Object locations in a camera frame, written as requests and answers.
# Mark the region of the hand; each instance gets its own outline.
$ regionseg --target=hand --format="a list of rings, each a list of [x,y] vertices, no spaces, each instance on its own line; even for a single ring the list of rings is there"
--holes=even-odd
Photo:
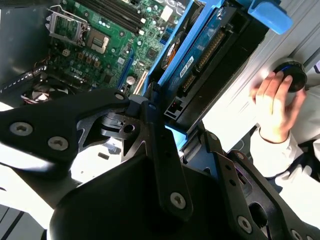
[[[279,144],[284,142],[294,126],[299,111],[306,99],[304,89],[296,92],[292,102],[286,106],[286,98],[292,77],[284,80],[282,71],[271,72],[260,87],[252,89],[250,98],[256,106],[257,122],[260,135],[268,142]]]

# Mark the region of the drive label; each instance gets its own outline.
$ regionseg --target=drive label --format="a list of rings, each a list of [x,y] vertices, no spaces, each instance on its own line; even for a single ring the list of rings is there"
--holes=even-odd
[[[194,62],[194,56],[191,56],[188,62],[186,63],[186,65],[183,67],[182,71],[180,72],[180,78],[182,78],[185,75],[186,71],[188,70],[188,68],[193,62]]]

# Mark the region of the green circuit board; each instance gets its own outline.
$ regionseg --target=green circuit board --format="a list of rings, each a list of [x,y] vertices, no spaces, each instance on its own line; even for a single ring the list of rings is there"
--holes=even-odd
[[[133,85],[126,84],[126,81],[123,84],[123,88],[126,88],[125,94],[132,94],[139,79],[146,75],[163,50],[165,45],[161,43],[161,39],[164,35],[168,36],[169,30],[174,29],[179,16],[172,15],[169,21],[163,20],[160,16],[164,7],[155,0],[140,0],[138,6],[129,1],[119,1],[119,4],[136,8],[141,18],[145,19],[141,28],[142,34],[126,30],[74,0],[62,1],[62,8],[87,20],[91,30],[85,36],[85,46],[52,38],[49,69],[61,71],[93,88],[115,88],[121,79],[132,76],[135,79]],[[76,29],[76,22],[63,18],[59,18],[56,23],[56,33],[69,39],[74,37]],[[102,54],[88,46],[92,31],[108,38],[105,52]],[[69,51],[68,54],[63,54],[65,50]]]

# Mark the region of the finger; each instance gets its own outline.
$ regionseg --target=finger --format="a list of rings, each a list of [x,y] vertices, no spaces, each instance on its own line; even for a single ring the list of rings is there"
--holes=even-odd
[[[275,73],[272,71],[269,73],[269,75],[262,81],[257,93],[256,93],[256,97],[255,97],[255,101],[257,105],[261,105],[263,98],[264,98],[264,94],[266,89],[268,88],[271,80],[275,77]]]
[[[250,95],[249,95],[249,100],[250,102],[252,102],[253,104],[256,104],[256,96],[257,96],[257,92],[258,92],[259,88],[255,87],[251,90]]]
[[[290,103],[289,118],[291,121],[293,122],[296,121],[306,97],[307,97],[307,93],[304,89],[301,89],[300,91],[296,92],[294,99]]]
[[[284,73],[279,71],[275,77],[270,81],[269,86],[263,95],[263,109],[268,111],[268,114],[273,114],[274,109],[274,98],[277,94],[279,86],[284,78]]]
[[[292,83],[292,76],[288,75],[280,84],[273,100],[273,112],[284,113],[286,109],[286,99],[290,85]]]

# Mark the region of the motherboard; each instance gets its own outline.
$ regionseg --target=motherboard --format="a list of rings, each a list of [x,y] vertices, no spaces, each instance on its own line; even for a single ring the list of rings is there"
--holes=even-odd
[[[184,11],[167,1],[62,0],[47,18],[48,71],[81,91],[139,94]]]

